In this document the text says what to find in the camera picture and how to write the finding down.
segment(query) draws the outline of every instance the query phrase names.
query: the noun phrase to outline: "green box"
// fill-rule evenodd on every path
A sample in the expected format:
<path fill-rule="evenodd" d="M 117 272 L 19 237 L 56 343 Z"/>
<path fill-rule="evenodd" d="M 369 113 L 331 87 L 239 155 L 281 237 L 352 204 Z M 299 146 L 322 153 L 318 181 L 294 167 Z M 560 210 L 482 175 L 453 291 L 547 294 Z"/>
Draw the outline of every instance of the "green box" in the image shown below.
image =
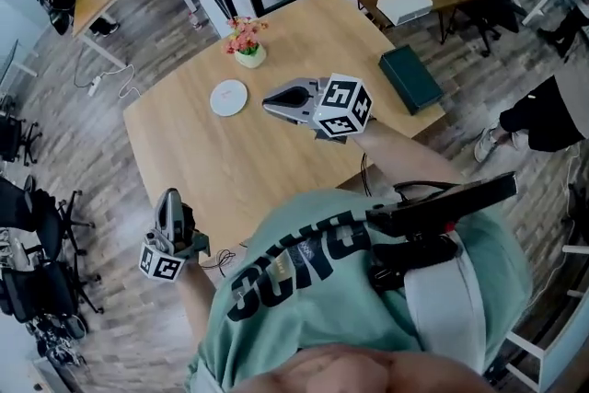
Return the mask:
<path fill-rule="evenodd" d="M 385 52 L 378 65 L 411 115 L 437 102 L 444 94 L 410 46 Z"/>

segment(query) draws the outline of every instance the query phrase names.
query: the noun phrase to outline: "white round plate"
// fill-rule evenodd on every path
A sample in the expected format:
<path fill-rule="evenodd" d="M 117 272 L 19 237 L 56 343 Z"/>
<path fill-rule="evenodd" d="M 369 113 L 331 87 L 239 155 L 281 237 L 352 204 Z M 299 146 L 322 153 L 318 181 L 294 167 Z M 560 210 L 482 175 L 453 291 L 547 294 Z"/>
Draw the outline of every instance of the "white round plate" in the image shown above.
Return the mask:
<path fill-rule="evenodd" d="M 228 79 L 214 88 L 211 109 L 221 117 L 230 117 L 243 109 L 247 101 L 246 86 L 236 79 Z"/>

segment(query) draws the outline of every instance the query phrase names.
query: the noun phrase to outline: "wooden floor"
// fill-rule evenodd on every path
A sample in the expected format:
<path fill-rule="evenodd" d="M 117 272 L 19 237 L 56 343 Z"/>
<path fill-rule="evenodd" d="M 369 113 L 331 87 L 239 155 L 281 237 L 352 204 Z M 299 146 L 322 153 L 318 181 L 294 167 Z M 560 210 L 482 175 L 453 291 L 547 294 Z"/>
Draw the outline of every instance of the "wooden floor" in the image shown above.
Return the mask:
<path fill-rule="evenodd" d="M 120 32 L 103 42 L 135 65 L 139 90 L 148 89 L 216 40 L 211 27 L 199 32 L 191 29 L 181 0 L 123 0 L 111 14 L 124 20 Z M 580 156 L 571 161 L 577 148 L 550 155 L 505 147 L 482 167 L 474 161 L 472 148 L 483 126 L 558 71 L 560 59 L 534 29 L 553 27 L 561 18 L 562 10 L 552 7 L 546 17 L 538 17 L 519 35 L 504 33 L 487 59 L 478 53 L 481 44 L 475 30 L 451 36 L 440 45 L 436 15 L 387 32 L 396 45 L 409 44 L 419 54 L 445 92 L 447 116 L 420 140 L 473 179 L 517 171 L 520 193 L 503 208 L 532 262 L 539 287 L 560 263 L 560 246 L 568 236 L 568 227 L 560 223 L 566 213 L 563 184 L 568 169 L 569 180 L 585 182 L 589 149 L 581 145 Z M 118 97 L 127 73 L 106 76 L 93 98 L 76 88 L 74 75 L 84 85 L 112 67 L 84 49 L 76 68 L 80 44 L 52 30 L 43 36 L 38 51 L 40 59 L 31 64 L 40 77 L 23 77 L 18 96 L 21 116 L 39 121 L 44 133 L 39 164 L 31 171 L 39 185 L 59 199 L 76 189 L 84 191 L 77 217 L 94 221 L 97 229 L 77 233 L 89 253 L 82 271 L 99 272 L 103 279 L 89 294 L 106 313 L 96 316 L 84 307 L 92 329 L 81 346 L 88 367 L 71 374 L 87 393 L 183 391 L 193 352 L 175 289 L 147 281 L 136 268 L 139 243 L 152 218 L 122 121 L 122 111 L 136 94 Z M 579 55 L 587 55 L 584 44 L 572 61 Z M 7 173 L 22 184 L 28 170 L 15 164 L 8 166 Z M 370 181 L 379 191 L 390 191 L 375 169 Z M 550 290 L 531 307 L 521 329 L 533 333 L 549 318 L 569 288 L 567 277 L 577 270 L 573 265 L 559 272 Z M 211 274 L 219 280 L 218 272 Z M 525 391 L 509 376 L 501 387 Z"/>

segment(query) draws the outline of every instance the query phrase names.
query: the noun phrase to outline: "white vase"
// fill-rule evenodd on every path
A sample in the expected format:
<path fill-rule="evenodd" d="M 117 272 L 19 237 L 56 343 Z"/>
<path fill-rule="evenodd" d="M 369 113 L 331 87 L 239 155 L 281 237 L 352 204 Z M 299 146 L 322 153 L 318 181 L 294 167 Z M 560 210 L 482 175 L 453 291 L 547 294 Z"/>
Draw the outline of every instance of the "white vase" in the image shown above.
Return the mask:
<path fill-rule="evenodd" d="M 266 50 L 262 45 L 258 46 L 258 49 L 253 54 L 242 54 L 239 51 L 233 54 L 236 57 L 236 61 L 249 69 L 255 69 L 266 59 Z"/>

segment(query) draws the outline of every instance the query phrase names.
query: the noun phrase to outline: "power strip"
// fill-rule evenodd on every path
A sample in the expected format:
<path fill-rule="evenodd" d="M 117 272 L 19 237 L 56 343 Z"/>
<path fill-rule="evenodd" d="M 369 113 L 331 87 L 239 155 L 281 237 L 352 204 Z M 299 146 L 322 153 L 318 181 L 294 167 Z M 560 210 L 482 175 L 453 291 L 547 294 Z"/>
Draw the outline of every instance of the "power strip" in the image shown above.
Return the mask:
<path fill-rule="evenodd" d="M 94 80 L 92 81 L 92 84 L 90 85 L 90 88 L 88 89 L 88 95 L 90 97 L 94 97 L 94 94 L 96 94 L 96 91 L 98 89 L 98 85 L 100 84 L 101 80 L 102 80 L 101 75 L 97 75 L 96 77 L 94 77 Z"/>

